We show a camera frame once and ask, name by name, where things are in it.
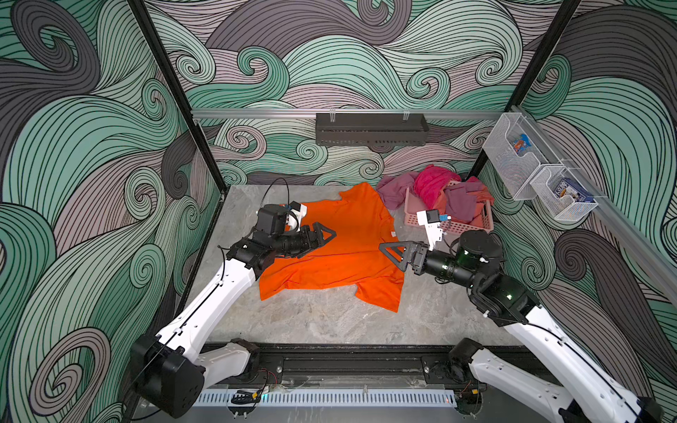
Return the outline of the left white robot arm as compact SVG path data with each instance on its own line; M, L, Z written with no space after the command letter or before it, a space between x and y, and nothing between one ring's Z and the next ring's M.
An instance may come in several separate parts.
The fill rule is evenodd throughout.
M266 204L250 232L223 251L220 269L203 291L154 335L139 337L130 349L132 391L177 419L204 389L256 370L255 345L235 340L211 352L206 341L236 300L278 258L302 258L333 241L335 230L303 224L307 208L292 202Z

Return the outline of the aluminium back wall rail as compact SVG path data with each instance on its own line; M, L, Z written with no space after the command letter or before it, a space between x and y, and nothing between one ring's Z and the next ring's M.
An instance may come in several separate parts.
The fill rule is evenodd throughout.
M192 109L196 120L206 119L314 119L318 114L337 115L396 115L408 118L412 114L422 114L432 120L497 120L501 111L454 110L454 109Z

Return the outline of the mauve purple t-shirt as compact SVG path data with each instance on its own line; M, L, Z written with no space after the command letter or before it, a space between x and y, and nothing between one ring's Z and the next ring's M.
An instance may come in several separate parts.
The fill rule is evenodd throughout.
M405 202L407 189L414 186L418 172L408 172L400 176L384 176L376 191L388 210L397 210Z
M481 213L488 191L479 180L448 185L444 189L445 212L452 220L470 223Z

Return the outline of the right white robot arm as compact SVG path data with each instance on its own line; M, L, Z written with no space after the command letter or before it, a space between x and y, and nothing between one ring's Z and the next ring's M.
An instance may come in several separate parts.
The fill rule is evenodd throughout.
M469 368L474 380L499 389L550 422L662 421L664 412L654 399L639 397L615 381L528 289L502 272L502 247L489 233L466 231L454 244L456 251L448 252L416 241L383 243L379 250L401 271L463 287L477 310L517 338L556 381L542 380L465 338L451 358Z

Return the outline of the aluminium wall rail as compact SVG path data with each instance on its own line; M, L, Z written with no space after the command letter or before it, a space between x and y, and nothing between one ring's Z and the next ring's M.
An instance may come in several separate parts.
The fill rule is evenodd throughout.
M566 169L589 190L598 206L594 210L616 239L626 248L629 255L653 280L662 294L676 305L676 268L660 251L628 220L622 211L602 193L599 186L588 176L584 168L562 151L555 141L541 128L536 120L521 106L512 106L511 112L521 114L539 136L539 142L545 146L546 156L557 159Z
M196 120L206 119L314 119L318 114L337 115L396 115L408 118L412 114L422 114L432 120L497 120L501 111L454 110L454 109L192 109Z

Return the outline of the orange t-shirt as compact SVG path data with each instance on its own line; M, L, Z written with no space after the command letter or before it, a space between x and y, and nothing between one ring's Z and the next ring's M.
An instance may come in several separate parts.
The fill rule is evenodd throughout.
M278 258L259 279L260 299L284 290L356 287L361 301L397 313L405 275L380 250L396 243L394 218L377 191L361 183L340 193L339 200L308 203L303 218L336 232L324 247L302 258Z

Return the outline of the red blue small item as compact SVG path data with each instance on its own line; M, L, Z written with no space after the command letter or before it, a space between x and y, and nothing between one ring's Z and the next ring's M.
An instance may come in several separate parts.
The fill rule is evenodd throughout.
M511 141L511 145L516 155L520 157L532 151L532 141L525 133L520 134L516 139Z

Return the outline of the pink perforated plastic basket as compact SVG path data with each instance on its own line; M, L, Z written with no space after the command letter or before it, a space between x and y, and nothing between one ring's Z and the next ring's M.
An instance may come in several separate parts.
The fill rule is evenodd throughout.
M462 234L463 232L470 230L484 230L486 232L491 232L494 230L494 219L492 214L492 205L490 202L486 202L484 210L481 212L480 221L481 225L475 226L471 224L464 224L449 220L445 223L442 223L442 229L445 233L449 234ZM404 222L406 225L416 227L419 226L416 213L420 211L434 210L435 208L428 209L425 204L414 194L414 188L407 189L405 194L405 218Z

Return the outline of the black corner frame post right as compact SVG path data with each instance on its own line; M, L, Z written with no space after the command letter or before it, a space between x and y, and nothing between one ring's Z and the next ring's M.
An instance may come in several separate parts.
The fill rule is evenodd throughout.
M455 99L460 106L494 112L503 106L508 112L521 105L580 5L578 1L506 1L504 4L525 35L525 42L529 44L526 48L533 51L531 60L522 63L523 74L516 86L476 88Z

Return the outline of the magenta pink t-shirt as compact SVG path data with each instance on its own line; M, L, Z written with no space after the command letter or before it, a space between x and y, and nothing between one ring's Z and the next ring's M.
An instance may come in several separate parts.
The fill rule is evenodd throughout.
M444 167L429 165L414 179L414 194L421 199L423 204L432 209L437 203L443 189L450 182L460 182L462 178Z

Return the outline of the black corner frame post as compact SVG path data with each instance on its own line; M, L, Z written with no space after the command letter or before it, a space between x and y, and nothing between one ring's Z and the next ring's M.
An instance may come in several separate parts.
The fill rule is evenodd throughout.
M476 88L455 99L460 106L494 112L503 106L508 112L521 105L580 5L578 1L506 1L504 4L525 35L525 42L529 44L526 48L533 51L531 60L522 63L523 74L516 86Z
M187 129L206 163L207 170L213 178L221 197L225 198L228 192L228 186L221 176L220 169L218 168L216 160L213 157L203 129L193 119L189 100L185 91L183 91L173 66L170 63L169 54L162 44L157 28L153 24L153 20L150 16L148 8L146 7L146 2L141 0L129 0L128 5L132 10L142 34L146 39L146 44L153 54L162 77L164 77L167 85L169 86L169 91L176 102L180 115L183 118L183 121L186 123Z

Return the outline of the aluminium right wall rail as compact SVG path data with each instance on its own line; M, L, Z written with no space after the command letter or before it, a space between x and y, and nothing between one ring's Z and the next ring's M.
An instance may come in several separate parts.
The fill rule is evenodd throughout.
M555 141L541 128L536 120L521 106L512 106L511 112L521 114L539 136L539 142L545 146L546 156L557 159L566 169L589 190L598 206L594 210L616 239L626 248L629 255L653 280L662 294L676 305L676 268L660 251L628 220L622 211L602 193L599 186L588 176L584 168L562 151Z

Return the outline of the black corner frame post left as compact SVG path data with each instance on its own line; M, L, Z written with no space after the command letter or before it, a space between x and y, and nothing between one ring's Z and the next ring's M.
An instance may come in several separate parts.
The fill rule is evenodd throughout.
M150 16L148 8L146 7L146 2L141 0L129 0L128 5L132 10L142 34L146 39L146 44L153 54L162 77L164 77L167 85L169 86L169 91L176 102L180 115L183 118L183 121L186 123L187 129L206 163L207 170L213 178L221 197L225 198L228 192L228 186L221 176L220 169L218 168L216 160L213 157L203 129L193 119L189 100L185 91L183 91L173 66L170 63L169 54L162 44L157 28L153 24L153 20Z

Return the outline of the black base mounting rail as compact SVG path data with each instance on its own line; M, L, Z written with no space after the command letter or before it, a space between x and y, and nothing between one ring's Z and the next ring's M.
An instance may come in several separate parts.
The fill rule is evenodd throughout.
M451 360L450 345L255 344L254 363L220 384L289 388L312 382L403 382L447 389L483 387L468 368Z

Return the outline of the clear plastic bin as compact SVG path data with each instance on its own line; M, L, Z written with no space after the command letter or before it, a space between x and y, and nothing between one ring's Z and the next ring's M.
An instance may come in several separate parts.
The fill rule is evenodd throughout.
M514 152L511 141L522 133L530 137L532 151L520 157ZM525 115L504 113L484 143L483 152L486 153L513 200L524 201L536 198L530 181L546 164L544 155L536 145L536 142L540 140L541 138Z
M530 185L554 220L560 222L578 222L598 207L592 192L563 165L542 166Z

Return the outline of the clear plastic bin lower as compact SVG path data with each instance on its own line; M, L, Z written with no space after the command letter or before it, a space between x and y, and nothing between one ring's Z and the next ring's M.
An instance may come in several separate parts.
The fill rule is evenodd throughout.
M592 192L563 165L542 166L530 185L554 220L560 222L578 222L598 207Z

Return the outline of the black perforated wall tray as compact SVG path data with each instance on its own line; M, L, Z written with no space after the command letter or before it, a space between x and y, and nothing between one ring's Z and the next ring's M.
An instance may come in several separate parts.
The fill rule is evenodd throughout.
M318 114L315 140L319 146L367 146L384 150L395 146L424 146L430 128L422 114L396 115Z

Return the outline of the clear plastic bin upper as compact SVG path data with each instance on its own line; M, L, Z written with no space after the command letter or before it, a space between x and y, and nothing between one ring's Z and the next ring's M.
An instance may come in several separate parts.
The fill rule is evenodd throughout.
M522 133L530 137L532 151L520 157L514 152L511 141ZM540 140L541 138L525 115L504 113L484 143L483 152L486 153L513 200L524 201L536 198L530 181L546 164L544 155L536 145L536 142Z

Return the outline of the blue white small box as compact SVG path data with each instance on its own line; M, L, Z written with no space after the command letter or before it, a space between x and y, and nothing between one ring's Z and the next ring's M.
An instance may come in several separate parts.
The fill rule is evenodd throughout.
M592 203L594 201L588 190L569 177L560 179L553 188L553 192L559 198L569 196L577 203Z

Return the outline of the coral salmon t-shirt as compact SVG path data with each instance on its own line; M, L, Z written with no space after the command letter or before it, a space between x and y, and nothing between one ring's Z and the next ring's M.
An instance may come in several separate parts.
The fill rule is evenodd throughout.
M494 198L482 182L449 183L440 191L434 208L453 221L479 226L487 201L493 204Z

